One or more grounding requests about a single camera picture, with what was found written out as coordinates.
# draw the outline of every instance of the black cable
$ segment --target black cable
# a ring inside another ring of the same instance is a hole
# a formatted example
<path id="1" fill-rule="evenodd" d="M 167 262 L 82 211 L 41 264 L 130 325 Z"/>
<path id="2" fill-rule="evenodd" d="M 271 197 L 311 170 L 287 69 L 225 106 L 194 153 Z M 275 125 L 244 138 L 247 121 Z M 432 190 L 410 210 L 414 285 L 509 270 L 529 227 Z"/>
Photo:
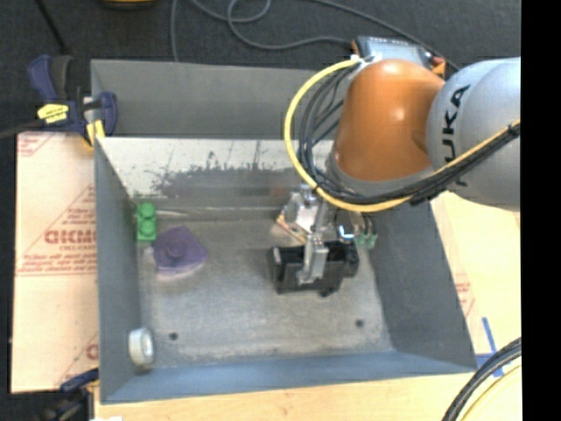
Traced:
<path id="1" fill-rule="evenodd" d="M 500 351 L 497 351 L 475 372 L 456 398 L 454 398 L 450 407 L 444 413 L 442 421 L 455 421 L 458 419 L 458 415 L 477 388 L 495 371 L 519 357 L 522 357 L 522 337 L 511 341 Z"/>
<path id="2" fill-rule="evenodd" d="M 43 16 L 43 19 L 46 21 L 46 24 L 48 25 L 49 29 L 51 30 L 51 33 L 53 34 L 54 39 L 56 40 L 57 44 L 59 44 L 60 54 L 69 54 L 70 53 L 70 48 L 68 47 L 67 43 L 62 38 L 62 35 L 60 34 L 59 29 L 57 28 L 56 24 L 54 23 L 53 18 L 51 18 L 51 15 L 49 14 L 49 11 L 45 6 L 45 3 L 43 2 L 43 0 L 34 0 L 34 1 L 37 4 L 37 6 L 39 7 L 41 15 Z"/>
<path id="3" fill-rule="evenodd" d="M 243 0 L 231 0 L 228 4 L 227 7 L 227 11 L 226 14 L 219 14 L 215 11 L 210 10 L 209 8 L 207 8 L 206 6 L 204 6 L 203 4 L 201 4 L 201 2 L 199 2 L 198 0 L 189 0 L 196 8 L 198 8 L 200 11 L 206 13 L 209 17 L 214 18 L 216 20 L 222 21 L 222 22 L 226 22 L 228 24 L 228 26 L 230 27 L 231 32 L 234 34 L 234 36 L 236 36 L 240 41 L 242 41 L 243 43 L 245 43 L 248 46 L 253 46 L 254 48 L 258 48 L 260 50 L 269 50 L 269 51 L 280 51 L 280 50 L 288 50 L 288 49 L 292 49 L 292 48 L 297 48 L 297 47 L 301 47 L 301 46 L 307 46 L 310 44 L 314 44 L 314 43 L 318 43 L 318 42 L 328 42 L 328 43 L 333 43 L 333 44 L 338 44 L 343 46 L 346 49 L 350 49 L 351 48 L 351 42 L 348 39 L 342 39 L 342 38 L 338 38 L 335 36 L 315 36 L 315 37 L 311 37 L 311 38 L 306 38 L 306 39 L 301 39 L 301 40 L 297 40 L 295 42 L 289 42 L 287 44 L 278 44 L 278 45 L 269 45 L 269 44 L 262 44 L 260 42 L 251 40 L 249 38 L 247 38 L 244 34 L 242 34 L 239 29 L 236 27 L 236 24 L 246 24 L 246 23 L 251 23 L 251 22 L 256 22 L 258 20 L 260 20 L 261 18 L 263 18 L 269 11 L 270 5 L 271 5 L 271 1 L 272 0 L 266 0 L 265 6 L 263 7 L 263 9 L 258 13 L 255 14 L 254 16 L 248 17 L 248 18 L 235 18 L 233 16 L 233 12 L 234 9 L 243 1 Z M 409 34 L 408 32 L 403 31 L 402 29 L 398 28 L 397 26 L 391 25 L 388 22 L 380 19 L 380 18 L 376 18 L 375 16 L 372 16 L 366 12 L 354 9 L 350 6 L 346 6 L 344 4 L 340 4 L 337 2 L 333 2 L 331 0 L 303 0 L 303 1 L 307 1 L 307 2 L 311 2 L 311 3 L 315 3 L 315 4 L 320 4 L 322 6 L 326 6 L 332 9 L 335 9 L 337 11 L 343 11 L 346 12 L 348 14 L 352 14 L 355 17 L 358 18 L 363 18 L 364 20 L 367 20 L 375 25 L 378 26 L 382 26 L 386 29 L 388 29 L 389 31 L 397 34 L 400 37 L 403 37 L 404 39 L 407 39 L 413 43 L 416 43 L 419 46 L 422 46 L 424 49 L 426 49 L 427 51 L 433 53 L 436 56 L 439 56 L 441 58 L 444 58 L 444 56 L 442 56 L 439 52 L 435 51 L 433 48 L 431 48 L 430 46 L 428 46 L 427 44 L 425 44 L 424 42 L 422 42 L 421 40 L 419 40 L 418 38 L 414 37 L 413 35 Z M 175 20 L 176 20 L 176 13 L 177 13 L 177 4 L 178 4 L 179 0 L 173 0 L 172 2 L 172 10 L 171 10 L 171 20 L 170 20 L 170 39 L 171 39 L 171 44 L 172 44 L 172 52 L 174 55 L 174 59 L 176 61 L 179 60 L 178 54 L 177 54 L 177 42 L 176 42 L 176 27 L 175 27 Z M 454 70 L 459 70 L 459 67 L 454 64 L 451 61 L 446 60 L 448 66 Z"/>

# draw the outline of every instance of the green block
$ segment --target green block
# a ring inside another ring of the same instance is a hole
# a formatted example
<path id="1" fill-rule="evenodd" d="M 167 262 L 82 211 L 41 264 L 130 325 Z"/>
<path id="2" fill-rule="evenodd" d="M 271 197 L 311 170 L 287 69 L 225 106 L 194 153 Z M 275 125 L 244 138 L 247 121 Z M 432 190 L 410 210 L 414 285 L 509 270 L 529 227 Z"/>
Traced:
<path id="1" fill-rule="evenodd" d="M 152 203 L 137 206 L 137 241 L 156 240 L 156 207 Z"/>

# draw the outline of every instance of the purple lid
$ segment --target purple lid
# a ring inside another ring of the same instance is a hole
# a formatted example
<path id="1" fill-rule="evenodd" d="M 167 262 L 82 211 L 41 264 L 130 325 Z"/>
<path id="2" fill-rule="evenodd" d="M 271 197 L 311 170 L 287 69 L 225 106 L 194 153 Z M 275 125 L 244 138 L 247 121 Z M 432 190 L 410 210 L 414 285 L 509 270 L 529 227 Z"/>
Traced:
<path id="1" fill-rule="evenodd" d="M 189 271 L 209 256 L 207 250 L 184 226 L 176 226 L 158 235 L 153 243 L 159 271 Z"/>

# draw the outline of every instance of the kuka logo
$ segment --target kuka logo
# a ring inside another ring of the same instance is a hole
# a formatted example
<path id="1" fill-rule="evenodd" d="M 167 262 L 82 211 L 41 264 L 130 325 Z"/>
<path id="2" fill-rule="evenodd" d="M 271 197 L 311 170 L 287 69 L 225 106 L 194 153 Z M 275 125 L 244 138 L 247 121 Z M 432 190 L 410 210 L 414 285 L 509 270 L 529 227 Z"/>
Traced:
<path id="1" fill-rule="evenodd" d="M 447 148 L 450 148 L 450 155 L 449 156 L 445 156 L 444 160 L 446 162 L 452 162 L 456 159 L 457 155 L 456 155 L 456 146 L 454 145 L 454 132 L 455 130 L 455 126 L 454 126 L 454 122 L 456 121 L 456 117 L 458 116 L 459 113 L 459 106 L 462 103 L 462 96 L 464 96 L 464 93 L 470 88 L 470 85 L 468 84 L 467 86 L 464 86 L 463 88 L 460 88 L 458 90 L 456 90 L 453 94 L 452 94 L 452 98 L 450 99 L 450 103 L 453 106 L 453 114 L 450 113 L 449 110 L 446 110 L 445 114 L 444 114 L 444 128 L 442 130 L 442 134 L 443 136 L 451 136 L 449 139 L 443 137 L 442 138 L 442 145 L 446 146 Z M 462 187 L 467 187 L 467 184 L 463 181 L 461 181 L 461 178 L 459 177 L 456 180 L 456 184 Z"/>
<path id="2" fill-rule="evenodd" d="M 59 245 L 67 243 L 95 243 L 96 231 L 88 229 L 82 230 L 50 230 L 45 232 L 45 242 L 50 245 Z"/>

